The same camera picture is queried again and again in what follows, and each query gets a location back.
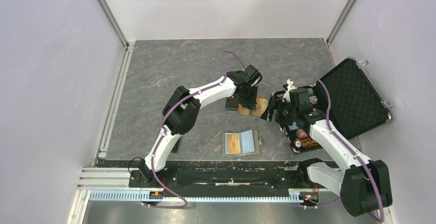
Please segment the clear acrylic card tray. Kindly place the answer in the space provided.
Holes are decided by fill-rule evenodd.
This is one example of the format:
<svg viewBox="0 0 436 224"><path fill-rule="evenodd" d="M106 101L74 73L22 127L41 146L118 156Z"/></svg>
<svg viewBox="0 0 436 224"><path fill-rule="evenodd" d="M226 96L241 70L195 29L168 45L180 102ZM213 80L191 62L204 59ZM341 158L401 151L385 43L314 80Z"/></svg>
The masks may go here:
<svg viewBox="0 0 436 224"><path fill-rule="evenodd" d="M256 98L256 103L253 106L242 105L237 96L228 97L225 100L225 112L228 114L260 117L267 107L268 100L264 98Z"/></svg>

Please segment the beige leather card holder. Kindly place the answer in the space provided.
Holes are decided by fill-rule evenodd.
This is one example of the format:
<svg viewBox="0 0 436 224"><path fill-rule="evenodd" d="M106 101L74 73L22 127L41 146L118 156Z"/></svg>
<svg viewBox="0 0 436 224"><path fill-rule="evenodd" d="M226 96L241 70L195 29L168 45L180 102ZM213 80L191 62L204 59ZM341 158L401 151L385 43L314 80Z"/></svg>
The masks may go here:
<svg viewBox="0 0 436 224"><path fill-rule="evenodd" d="M242 152L240 154L227 155L225 154L225 135L239 134ZM240 133L226 132L222 134L222 154L224 156L249 156L259 155L260 145L262 144L257 130L246 130Z"/></svg>

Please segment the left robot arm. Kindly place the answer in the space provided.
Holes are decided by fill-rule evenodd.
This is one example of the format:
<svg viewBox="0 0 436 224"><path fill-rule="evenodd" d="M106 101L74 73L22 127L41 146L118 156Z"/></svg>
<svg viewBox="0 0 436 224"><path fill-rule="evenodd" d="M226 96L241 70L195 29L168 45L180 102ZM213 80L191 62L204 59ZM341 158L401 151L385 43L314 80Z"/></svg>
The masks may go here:
<svg viewBox="0 0 436 224"><path fill-rule="evenodd" d="M139 172L148 186L161 182L161 170L182 135L195 125L200 110L223 98L232 96L246 107L256 106L257 88L263 77L252 65L244 70L230 71L218 80L197 88L178 87L162 110L160 131L151 151L142 159Z"/></svg>

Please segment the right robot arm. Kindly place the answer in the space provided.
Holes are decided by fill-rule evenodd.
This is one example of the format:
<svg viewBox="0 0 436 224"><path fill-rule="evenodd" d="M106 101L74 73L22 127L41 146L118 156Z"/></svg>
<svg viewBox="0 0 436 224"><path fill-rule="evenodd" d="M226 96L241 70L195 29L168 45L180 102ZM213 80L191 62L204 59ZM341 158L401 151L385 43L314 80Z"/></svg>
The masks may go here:
<svg viewBox="0 0 436 224"><path fill-rule="evenodd" d="M275 121L290 135L296 125L314 139L335 161L338 170L318 158L302 162L297 181L303 187L320 184L335 193L356 217L393 204L388 166L357 150L329 120L328 113L310 101L308 88L274 92L261 119Z"/></svg>

